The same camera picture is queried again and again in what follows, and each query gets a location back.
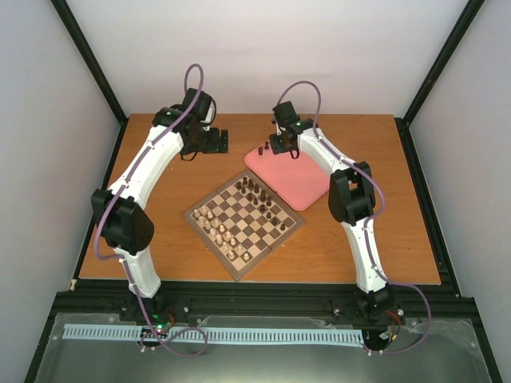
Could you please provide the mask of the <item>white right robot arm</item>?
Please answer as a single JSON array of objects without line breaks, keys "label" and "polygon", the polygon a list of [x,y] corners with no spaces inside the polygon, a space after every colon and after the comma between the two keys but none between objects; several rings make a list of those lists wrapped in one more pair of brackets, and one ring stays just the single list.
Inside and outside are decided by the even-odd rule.
[{"label": "white right robot arm", "polygon": [[392,297],[374,233],[376,198],[370,167],[337,149],[311,118],[299,116],[290,101],[278,103],[272,112],[276,126],[276,133],[270,135],[273,153],[289,152],[293,159],[304,153],[329,176],[328,208],[343,227],[355,262],[358,315],[374,323]]}]

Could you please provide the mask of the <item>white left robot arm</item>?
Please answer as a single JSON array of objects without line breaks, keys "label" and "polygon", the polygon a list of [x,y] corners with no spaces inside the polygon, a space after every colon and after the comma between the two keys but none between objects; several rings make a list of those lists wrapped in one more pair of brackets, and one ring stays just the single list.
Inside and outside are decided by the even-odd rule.
[{"label": "white left robot arm", "polygon": [[91,196],[97,231],[93,247],[104,239],[113,258],[123,266],[129,289],[141,297],[138,311],[149,321],[161,319],[166,301],[156,292],[156,274],[149,244],[154,225],[145,208],[156,183],[176,156],[228,152],[228,131],[213,127],[216,102],[207,93],[190,88],[178,105],[155,114],[149,134],[130,165],[107,189]]}]

